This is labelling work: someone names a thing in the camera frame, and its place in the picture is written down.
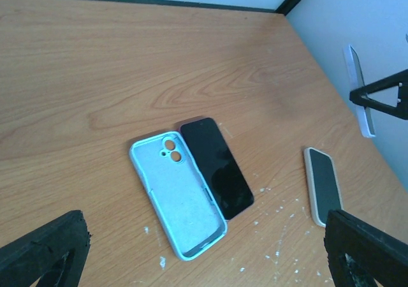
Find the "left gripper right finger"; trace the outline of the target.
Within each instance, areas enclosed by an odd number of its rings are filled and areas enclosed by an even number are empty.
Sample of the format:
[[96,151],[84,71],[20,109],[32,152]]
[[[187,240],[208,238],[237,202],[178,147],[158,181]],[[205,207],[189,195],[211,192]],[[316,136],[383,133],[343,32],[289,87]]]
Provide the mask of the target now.
[[407,244],[343,210],[331,210],[324,246],[335,286],[407,286]]

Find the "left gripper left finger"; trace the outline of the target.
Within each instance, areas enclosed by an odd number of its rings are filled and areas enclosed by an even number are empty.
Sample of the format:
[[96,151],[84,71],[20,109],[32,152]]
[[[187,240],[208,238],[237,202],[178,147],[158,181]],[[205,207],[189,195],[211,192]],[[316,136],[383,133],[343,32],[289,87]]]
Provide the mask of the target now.
[[78,286],[91,234],[71,210],[1,248],[1,286]]

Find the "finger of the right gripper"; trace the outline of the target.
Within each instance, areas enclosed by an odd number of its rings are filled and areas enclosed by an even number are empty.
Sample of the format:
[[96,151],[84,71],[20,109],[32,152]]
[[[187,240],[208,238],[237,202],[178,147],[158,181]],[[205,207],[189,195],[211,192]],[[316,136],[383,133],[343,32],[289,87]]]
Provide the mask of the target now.
[[407,120],[407,70],[363,85],[349,93],[355,105]]

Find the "light blue phone case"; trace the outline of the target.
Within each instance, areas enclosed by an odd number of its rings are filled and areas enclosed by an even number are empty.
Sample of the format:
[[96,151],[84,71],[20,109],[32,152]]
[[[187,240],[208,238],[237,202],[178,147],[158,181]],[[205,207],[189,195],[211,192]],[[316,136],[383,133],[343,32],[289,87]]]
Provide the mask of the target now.
[[180,133],[136,141],[129,157],[179,259],[197,258],[226,235],[227,222]]

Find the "purple phone black screen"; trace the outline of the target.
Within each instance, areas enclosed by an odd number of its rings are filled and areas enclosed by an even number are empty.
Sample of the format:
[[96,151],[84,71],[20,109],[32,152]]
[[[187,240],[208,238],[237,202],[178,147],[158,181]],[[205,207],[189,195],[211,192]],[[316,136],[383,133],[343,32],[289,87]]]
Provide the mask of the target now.
[[217,123],[198,119],[181,125],[180,134],[224,218],[229,221],[249,208],[254,195]]

